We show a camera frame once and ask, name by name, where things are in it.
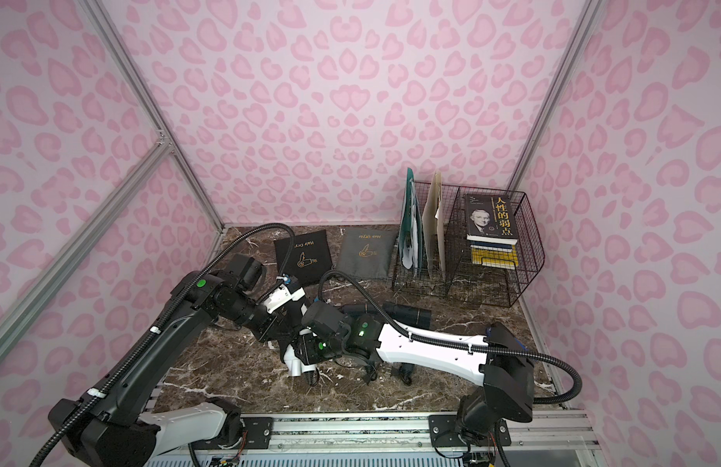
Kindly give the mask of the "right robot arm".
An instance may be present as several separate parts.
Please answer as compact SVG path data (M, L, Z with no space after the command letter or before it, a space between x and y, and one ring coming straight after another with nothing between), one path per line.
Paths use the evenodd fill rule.
M392 317L354 278L348 281L371 310L348 314L316 298L302 313L301 332L294 341L296 357L306 365L352 359L366 367L368 377L386 363L420 366L469 381L476 389L459 403L453 428L468 446L501 448L505 422L530 423L535 406L571 401L584 387L574 367L531 352L500 322L474 336L421 329ZM571 387L557 395L536 396L538 362L568 375Z

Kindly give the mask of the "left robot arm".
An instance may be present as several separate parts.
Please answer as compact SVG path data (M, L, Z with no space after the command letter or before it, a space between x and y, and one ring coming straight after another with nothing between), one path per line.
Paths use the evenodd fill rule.
M183 351L220 317L250 330L259 342L275 341L282 352L292 352L302 328L305 292L295 277L279 274L256 300L249 293L261 276L260 264L240 256L224 269L210 263L188 274L105 377L77 400L62 399L50 410L55 432L33 465L41 465L57 445L89 466L144 466L160 453L202 440L243 444L241 411L223 399L158 416L145 414L144 408Z

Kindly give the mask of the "white hair dryer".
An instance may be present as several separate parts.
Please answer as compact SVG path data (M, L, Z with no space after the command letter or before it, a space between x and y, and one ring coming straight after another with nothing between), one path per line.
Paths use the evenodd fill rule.
M289 377L304 377L310 386L316 386L320 381L320 373L316 365L304 364L294 353L289 344L283 354L283 361L288 368Z

